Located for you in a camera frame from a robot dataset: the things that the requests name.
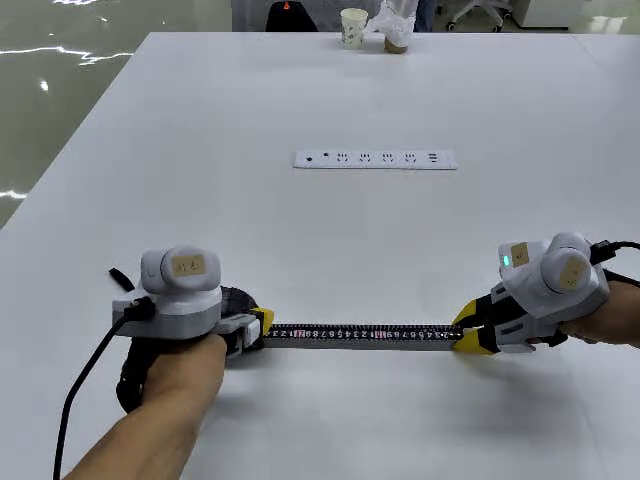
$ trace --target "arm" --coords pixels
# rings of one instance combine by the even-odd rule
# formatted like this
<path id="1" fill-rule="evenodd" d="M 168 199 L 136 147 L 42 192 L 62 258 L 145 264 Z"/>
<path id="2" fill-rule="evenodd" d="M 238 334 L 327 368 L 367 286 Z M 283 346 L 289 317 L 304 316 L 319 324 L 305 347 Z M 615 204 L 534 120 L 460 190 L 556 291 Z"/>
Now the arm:
<path id="1" fill-rule="evenodd" d="M 640 288 L 610 282 L 609 300 L 591 315 L 567 322 L 561 330 L 588 343 L 640 347 Z"/>
<path id="2" fill-rule="evenodd" d="M 210 335 L 159 356 L 142 406 L 102 437 L 66 479 L 178 479 L 220 389 L 225 353 L 224 340 Z"/>

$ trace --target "shiny floor surface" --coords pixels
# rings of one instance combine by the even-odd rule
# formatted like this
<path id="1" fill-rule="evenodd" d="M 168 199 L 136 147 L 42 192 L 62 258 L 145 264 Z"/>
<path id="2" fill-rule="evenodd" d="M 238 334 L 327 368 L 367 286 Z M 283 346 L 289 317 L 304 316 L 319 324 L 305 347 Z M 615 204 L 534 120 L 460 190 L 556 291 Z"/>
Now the shiny floor surface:
<path id="1" fill-rule="evenodd" d="M 491 26 L 476 11 L 457 31 Z M 3 0 L 0 228 L 149 32 L 230 29 L 221 0 Z M 639 34 L 640 0 L 591 0 L 571 31 Z"/>

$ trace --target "black cable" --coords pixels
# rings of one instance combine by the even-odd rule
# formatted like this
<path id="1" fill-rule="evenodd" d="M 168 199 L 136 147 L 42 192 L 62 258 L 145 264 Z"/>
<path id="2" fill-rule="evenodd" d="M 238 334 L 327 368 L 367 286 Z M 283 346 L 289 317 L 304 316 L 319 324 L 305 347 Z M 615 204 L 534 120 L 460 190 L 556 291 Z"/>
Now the black cable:
<path id="1" fill-rule="evenodd" d="M 616 250 L 621 248 L 636 248 L 640 250 L 640 243 L 637 242 L 613 242 L 611 245 L 614 245 Z"/>
<path id="2" fill-rule="evenodd" d="M 609 242 L 608 240 L 594 243 L 593 245 L 591 245 L 591 265 L 598 265 L 599 263 L 611 260 L 616 256 L 616 251 L 620 250 L 621 248 L 636 248 L 640 250 L 640 243 Z"/>
<path id="3" fill-rule="evenodd" d="M 87 379 L 87 376 L 95 366 L 96 362 L 100 359 L 100 356 L 109 345 L 109 342 L 111 342 L 116 333 L 118 333 L 118 330 L 120 330 L 122 326 L 127 322 L 148 320 L 153 318 L 154 314 L 155 305 L 149 297 L 143 297 L 134 300 L 133 306 L 126 308 L 122 317 L 109 329 L 98 347 L 93 352 L 93 355 L 91 355 L 91 358 L 89 358 L 89 361 L 80 372 L 80 375 L 78 375 L 78 378 L 71 386 L 71 389 L 67 394 L 67 398 L 64 401 L 64 406 L 62 407 L 62 415 L 60 417 L 60 430 L 58 431 L 56 456 L 53 463 L 53 480 L 60 480 L 60 470 L 62 468 L 62 453 L 64 450 L 64 440 L 67 434 L 67 425 L 69 423 L 69 412 L 71 411 L 71 404 L 73 403 L 78 390 L 80 390 L 80 387 Z"/>

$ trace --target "chair leg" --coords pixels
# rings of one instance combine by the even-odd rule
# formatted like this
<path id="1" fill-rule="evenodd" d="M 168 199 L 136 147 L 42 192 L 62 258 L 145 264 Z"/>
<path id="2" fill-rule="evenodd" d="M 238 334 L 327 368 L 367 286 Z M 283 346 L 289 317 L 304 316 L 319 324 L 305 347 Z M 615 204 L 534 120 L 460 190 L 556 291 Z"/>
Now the chair leg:
<path id="1" fill-rule="evenodd" d="M 462 10 L 458 11 L 458 13 L 456 13 L 453 18 L 451 19 L 451 21 L 453 23 L 457 22 L 458 20 L 460 20 L 462 17 L 464 17 L 467 13 L 469 13 L 471 10 L 473 10 L 475 7 L 479 6 L 480 2 L 478 2 L 477 0 L 471 0 L 469 3 L 467 3 Z"/>
<path id="2" fill-rule="evenodd" d="M 489 16 L 495 20 L 496 25 L 501 27 L 502 17 L 498 13 L 498 10 L 496 10 L 496 7 L 493 6 L 493 2 L 484 1 L 482 2 L 481 6 L 484 9 L 484 11 L 487 12 Z"/>

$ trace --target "paper cup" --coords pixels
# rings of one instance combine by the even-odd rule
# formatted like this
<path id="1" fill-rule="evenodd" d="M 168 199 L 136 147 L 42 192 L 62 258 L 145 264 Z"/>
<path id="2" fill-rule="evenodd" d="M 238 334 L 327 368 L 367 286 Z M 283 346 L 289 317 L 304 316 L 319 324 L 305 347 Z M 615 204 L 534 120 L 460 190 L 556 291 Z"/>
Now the paper cup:
<path id="1" fill-rule="evenodd" d="M 369 14 L 359 8 L 345 8 L 340 12 L 342 19 L 342 43 L 345 48 L 356 50 L 362 48 L 364 26 Z"/>

